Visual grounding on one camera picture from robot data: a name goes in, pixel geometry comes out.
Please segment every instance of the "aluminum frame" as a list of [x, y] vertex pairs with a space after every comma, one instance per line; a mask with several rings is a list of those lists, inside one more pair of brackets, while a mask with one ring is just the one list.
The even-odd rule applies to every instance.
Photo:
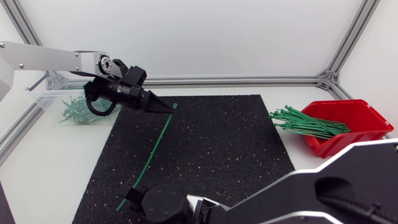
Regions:
[[[330, 62], [329, 66], [317, 76], [308, 77], [219, 77], [219, 78], [148, 78], [146, 88], [193, 88], [193, 87], [237, 87], [237, 86], [316, 86], [322, 88], [337, 100], [348, 100], [353, 97], [340, 85], [340, 70], [368, 24], [380, 0], [363, 0], [354, 20], [352, 21], [343, 41]], [[41, 45], [40, 39], [30, 24], [18, 0], [0, 0], [18, 33], [26, 44]], [[66, 80], [56, 72], [50, 72], [48, 87], [50, 89], [76, 87], [82, 84]], [[25, 133], [43, 114], [43, 110], [33, 104], [16, 121], [8, 132], [0, 139], [0, 166], [6, 157], [17, 146]]]

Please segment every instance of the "black cable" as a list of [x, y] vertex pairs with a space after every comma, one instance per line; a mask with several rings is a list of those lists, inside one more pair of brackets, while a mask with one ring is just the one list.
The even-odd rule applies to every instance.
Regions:
[[344, 199], [344, 198], [339, 198], [339, 197], [329, 196], [329, 195], [319, 195], [318, 199], [325, 205], [339, 208], [346, 212], [351, 212], [351, 213], [359, 215], [363, 218], [367, 218], [368, 220], [371, 220], [375, 223], [380, 223], [380, 224], [396, 223], [390, 216], [383, 215], [379, 211], [379, 205], [377, 205], [377, 204], [374, 204], [371, 208], [368, 208], [368, 207], [361, 205], [357, 202], [352, 202], [352, 201]]
[[93, 105], [91, 104], [91, 102], [93, 102], [93, 96], [91, 96], [91, 95], [86, 96], [86, 102], [87, 102], [87, 107], [88, 107], [88, 109], [89, 109], [93, 114], [95, 114], [95, 115], [97, 115], [97, 116], [107, 116], [107, 115], [111, 114], [112, 111], [113, 111], [113, 109], [114, 109], [115, 106], [116, 106], [116, 103], [115, 103], [115, 102], [112, 102], [111, 106], [109, 106], [109, 108], [108, 108], [106, 111], [98, 111], [98, 110], [96, 110], [96, 109], [93, 107]]

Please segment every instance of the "metal bracket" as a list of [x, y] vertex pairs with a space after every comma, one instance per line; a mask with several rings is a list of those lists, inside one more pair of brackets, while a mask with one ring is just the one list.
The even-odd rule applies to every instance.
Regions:
[[332, 72], [330, 70], [323, 71], [321, 74], [317, 75], [319, 79], [317, 87], [328, 91], [332, 85], [339, 84], [339, 75], [338, 72]]

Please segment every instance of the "green cable tie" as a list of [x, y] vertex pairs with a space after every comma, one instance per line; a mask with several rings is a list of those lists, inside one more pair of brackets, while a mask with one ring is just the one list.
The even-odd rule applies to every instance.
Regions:
[[[174, 108], [174, 109], [177, 109], [177, 104], [176, 104], [176, 103], [174, 103], [173, 108]], [[148, 168], [148, 165], [149, 165], [149, 163], [150, 163], [150, 160], [151, 160], [152, 157], [154, 156], [155, 151], [156, 151], [156, 149], [157, 149], [157, 146], [159, 145], [160, 140], [162, 140], [163, 134], [165, 133], [166, 128], [167, 128], [167, 126], [169, 125], [170, 120], [172, 119], [172, 116], [173, 116], [173, 114], [170, 114], [170, 115], [169, 115], [169, 118], [167, 119], [166, 124], [165, 124], [165, 126], [163, 127], [163, 130], [162, 130], [162, 132], [160, 133], [159, 138], [157, 139], [157, 142], [156, 142], [156, 144], [155, 144], [155, 146], [154, 146], [154, 149], [152, 150], [152, 152], [151, 152], [151, 154], [150, 154], [150, 156], [149, 156], [149, 158], [148, 158], [148, 160], [147, 160], [147, 163], [145, 164], [143, 170], [141, 171], [141, 174], [139, 175], [139, 177], [138, 177], [136, 183], [132, 186], [134, 189], [137, 187], [137, 185], [138, 185], [139, 181], [141, 180], [142, 176], [145, 174], [145, 171], [146, 171], [147, 168]], [[117, 207], [117, 209], [116, 209], [117, 212], [122, 208], [122, 206], [124, 205], [125, 202], [126, 202], [126, 199], [124, 198], [123, 201], [120, 203], [120, 205]]]

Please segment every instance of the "green zip tie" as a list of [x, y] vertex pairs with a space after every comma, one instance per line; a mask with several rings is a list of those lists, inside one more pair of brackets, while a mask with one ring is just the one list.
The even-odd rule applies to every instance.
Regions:
[[269, 115], [271, 119], [284, 121], [284, 124], [274, 124], [274, 126], [280, 126], [285, 131], [326, 139], [351, 132], [345, 123], [313, 118], [287, 105], [285, 109], [277, 109]]
[[[174, 108], [174, 109], [177, 109], [177, 104], [176, 104], [176, 103], [174, 103], [173, 108]], [[173, 116], [173, 114], [170, 114], [170, 115], [169, 115], [169, 118], [167, 119], [166, 124], [164, 125], [163, 130], [162, 130], [162, 132], [160, 133], [159, 138], [157, 139], [157, 142], [156, 142], [156, 144], [155, 144], [155, 146], [154, 146], [154, 149], [152, 150], [152, 152], [151, 152], [151, 154], [150, 154], [150, 156], [149, 156], [149, 158], [148, 158], [148, 160], [147, 160], [147, 163], [145, 164], [143, 170], [141, 171], [141, 174], [139, 175], [139, 177], [138, 177], [136, 183], [132, 186], [134, 189], [137, 187], [137, 185], [138, 185], [139, 181], [141, 180], [142, 176], [145, 174], [145, 171], [146, 171], [147, 168], [148, 168], [148, 165], [149, 165], [149, 163], [150, 163], [150, 160], [151, 160], [152, 157], [154, 156], [155, 151], [156, 151], [156, 149], [157, 149], [157, 146], [159, 145], [160, 140], [162, 140], [163, 134], [164, 134], [164, 132], [166, 131], [166, 128], [167, 128], [167, 126], [169, 125], [170, 120], [172, 119], [172, 116]], [[125, 202], [126, 202], [126, 199], [124, 198], [123, 201], [120, 203], [120, 205], [117, 207], [117, 209], [116, 209], [117, 212], [122, 208], [122, 206], [124, 205]]]

